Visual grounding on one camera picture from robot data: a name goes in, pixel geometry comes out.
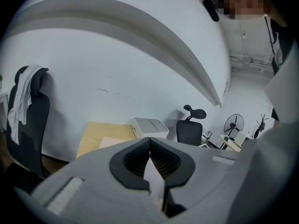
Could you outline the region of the black floor fan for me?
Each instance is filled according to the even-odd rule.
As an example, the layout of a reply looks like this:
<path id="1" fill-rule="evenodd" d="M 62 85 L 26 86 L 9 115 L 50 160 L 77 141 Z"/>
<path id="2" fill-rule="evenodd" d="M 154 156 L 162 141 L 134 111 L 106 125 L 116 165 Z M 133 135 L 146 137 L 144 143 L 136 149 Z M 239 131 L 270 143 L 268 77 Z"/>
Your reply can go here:
<path id="1" fill-rule="evenodd" d="M 240 114 L 231 115 L 224 125 L 224 134 L 234 140 L 244 128 L 244 119 Z"/>

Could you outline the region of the black mesh chair with headrest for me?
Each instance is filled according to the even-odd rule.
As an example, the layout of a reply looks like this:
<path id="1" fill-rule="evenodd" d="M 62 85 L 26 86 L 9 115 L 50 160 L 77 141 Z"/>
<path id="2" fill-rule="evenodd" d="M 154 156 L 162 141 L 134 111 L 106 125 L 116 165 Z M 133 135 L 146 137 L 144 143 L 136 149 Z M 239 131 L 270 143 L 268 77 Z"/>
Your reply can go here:
<path id="1" fill-rule="evenodd" d="M 201 147 L 203 126 L 194 119 L 205 119 L 206 112 L 202 109 L 192 109 L 190 105 L 185 105 L 184 109 L 190 112 L 185 120 L 179 120 L 176 124 L 177 141 L 191 146 Z"/>

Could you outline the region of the black coat rack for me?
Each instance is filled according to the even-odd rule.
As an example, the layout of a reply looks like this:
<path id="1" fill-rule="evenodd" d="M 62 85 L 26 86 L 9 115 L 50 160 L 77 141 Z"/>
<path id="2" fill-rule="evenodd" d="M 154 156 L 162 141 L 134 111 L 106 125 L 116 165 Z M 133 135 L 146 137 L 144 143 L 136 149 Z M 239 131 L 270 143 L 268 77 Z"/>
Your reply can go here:
<path id="1" fill-rule="evenodd" d="M 268 120 L 268 118 L 265 118 L 265 114 L 261 115 L 261 117 L 262 117 L 261 122 L 259 123 L 257 121 L 258 125 L 257 125 L 257 128 L 256 128 L 256 130 L 254 132 L 254 135 L 253 135 L 254 139 L 256 139 L 259 136 L 259 134 L 265 129 L 265 121 Z"/>

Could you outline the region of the round wooden table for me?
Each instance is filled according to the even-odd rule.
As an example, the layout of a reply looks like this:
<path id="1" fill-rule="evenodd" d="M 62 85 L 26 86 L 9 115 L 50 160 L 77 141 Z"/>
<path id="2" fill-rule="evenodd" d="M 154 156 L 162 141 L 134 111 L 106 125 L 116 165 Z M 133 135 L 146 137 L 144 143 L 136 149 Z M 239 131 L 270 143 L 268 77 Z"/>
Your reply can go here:
<path id="1" fill-rule="evenodd" d="M 226 135 L 224 134 L 220 134 L 220 139 L 222 140 L 222 142 L 224 143 L 224 145 L 228 146 L 230 149 L 232 149 L 233 151 L 235 152 L 240 152 L 241 151 L 241 147 L 237 146 L 233 140 L 228 140 L 228 141 L 225 141 L 224 140 L 224 137 Z"/>

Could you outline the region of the black padded office chair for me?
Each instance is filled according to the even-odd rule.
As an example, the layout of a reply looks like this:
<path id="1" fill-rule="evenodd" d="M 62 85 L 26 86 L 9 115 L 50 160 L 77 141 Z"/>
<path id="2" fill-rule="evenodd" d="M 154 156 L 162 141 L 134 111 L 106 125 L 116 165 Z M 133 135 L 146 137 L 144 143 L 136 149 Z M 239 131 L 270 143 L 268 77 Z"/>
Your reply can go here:
<path id="1" fill-rule="evenodd" d="M 42 162 L 42 142 L 50 110 L 49 98 L 41 93 L 41 87 L 46 77 L 48 68 L 42 68 L 31 79 L 29 98 L 31 104 L 26 109 L 26 124 L 18 122 L 19 144 L 12 138 L 12 128 L 7 124 L 7 147 L 12 157 L 29 171 L 41 178 L 50 175 Z"/>

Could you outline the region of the white shelf unit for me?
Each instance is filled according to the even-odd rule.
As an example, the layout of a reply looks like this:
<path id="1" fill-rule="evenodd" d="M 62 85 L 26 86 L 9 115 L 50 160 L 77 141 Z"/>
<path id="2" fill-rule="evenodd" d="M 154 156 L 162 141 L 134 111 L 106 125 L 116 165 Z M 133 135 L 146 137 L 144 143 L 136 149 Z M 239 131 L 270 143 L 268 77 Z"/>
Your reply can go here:
<path id="1" fill-rule="evenodd" d="M 0 94 L 0 132 L 7 130 L 8 93 Z"/>

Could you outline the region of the person's black clothing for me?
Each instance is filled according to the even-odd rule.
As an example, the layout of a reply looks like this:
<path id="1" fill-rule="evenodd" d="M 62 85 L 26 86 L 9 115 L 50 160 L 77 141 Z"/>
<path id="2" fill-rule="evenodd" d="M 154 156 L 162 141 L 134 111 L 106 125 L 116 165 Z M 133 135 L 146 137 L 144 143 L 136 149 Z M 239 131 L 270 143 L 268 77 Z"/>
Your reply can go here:
<path id="1" fill-rule="evenodd" d="M 270 25 L 271 33 L 274 39 L 272 44 L 278 45 L 278 50 L 275 52 L 271 62 L 273 73 L 276 75 L 287 59 L 295 39 L 288 27 L 279 26 L 279 24 L 273 19 L 270 19 Z"/>

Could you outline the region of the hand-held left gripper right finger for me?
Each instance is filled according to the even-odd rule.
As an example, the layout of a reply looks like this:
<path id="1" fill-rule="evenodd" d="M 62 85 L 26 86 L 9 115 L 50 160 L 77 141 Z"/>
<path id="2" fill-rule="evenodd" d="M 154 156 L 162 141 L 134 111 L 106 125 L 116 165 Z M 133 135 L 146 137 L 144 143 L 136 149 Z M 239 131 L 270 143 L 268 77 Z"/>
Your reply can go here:
<path id="1" fill-rule="evenodd" d="M 237 155 L 230 151 L 149 139 L 150 157 L 165 182 L 163 211 L 151 218 L 228 218 L 238 191 L 229 172 Z"/>

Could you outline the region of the white ceiling pipes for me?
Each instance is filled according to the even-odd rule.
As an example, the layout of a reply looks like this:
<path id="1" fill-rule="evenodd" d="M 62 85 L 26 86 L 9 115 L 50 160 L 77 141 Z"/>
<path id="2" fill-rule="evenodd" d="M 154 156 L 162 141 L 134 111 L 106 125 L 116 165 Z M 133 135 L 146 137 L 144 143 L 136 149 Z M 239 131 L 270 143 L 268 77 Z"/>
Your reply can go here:
<path id="1" fill-rule="evenodd" d="M 260 72 L 269 71 L 273 72 L 273 67 L 271 61 L 251 57 L 248 55 L 230 55 L 230 63 L 233 70 L 244 70 L 248 68 L 253 68 L 259 70 Z"/>

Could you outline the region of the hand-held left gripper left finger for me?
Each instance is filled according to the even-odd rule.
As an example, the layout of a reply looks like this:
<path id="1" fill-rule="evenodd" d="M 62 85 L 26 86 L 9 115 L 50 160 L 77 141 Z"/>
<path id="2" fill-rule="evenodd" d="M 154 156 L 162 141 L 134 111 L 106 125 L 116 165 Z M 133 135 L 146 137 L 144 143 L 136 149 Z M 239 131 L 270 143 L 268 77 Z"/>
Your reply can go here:
<path id="1" fill-rule="evenodd" d="M 144 138 L 80 156 L 32 193 L 46 223 L 162 223 L 143 173 L 150 157 Z"/>

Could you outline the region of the white cloth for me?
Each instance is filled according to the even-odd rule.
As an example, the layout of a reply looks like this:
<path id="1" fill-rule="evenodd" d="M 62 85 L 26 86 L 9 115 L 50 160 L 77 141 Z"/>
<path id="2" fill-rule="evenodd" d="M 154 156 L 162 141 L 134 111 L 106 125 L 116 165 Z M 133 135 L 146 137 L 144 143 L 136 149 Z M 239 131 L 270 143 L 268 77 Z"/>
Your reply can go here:
<path id="1" fill-rule="evenodd" d="M 20 75 L 17 84 L 13 107 L 8 113 L 8 122 L 11 127 L 11 139 L 19 145 L 19 121 L 26 125 L 27 109 L 32 104 L 31 101 L 31 81 L 33 76 L 42 69 L 36 64 L 28 66 Z"/>

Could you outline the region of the white box with gray lid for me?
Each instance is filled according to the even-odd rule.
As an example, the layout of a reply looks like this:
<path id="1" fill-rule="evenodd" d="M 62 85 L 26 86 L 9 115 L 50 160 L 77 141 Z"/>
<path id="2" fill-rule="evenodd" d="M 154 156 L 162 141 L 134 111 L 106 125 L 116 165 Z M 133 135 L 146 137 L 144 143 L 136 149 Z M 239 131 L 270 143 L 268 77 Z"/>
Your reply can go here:
<path id="1" fill-rule="evenodd" d="M 134 118 L 131 127 L 137 139 L 145 137 L 166 139 L 169 133 L 169 129 L 157 119 Z"/>

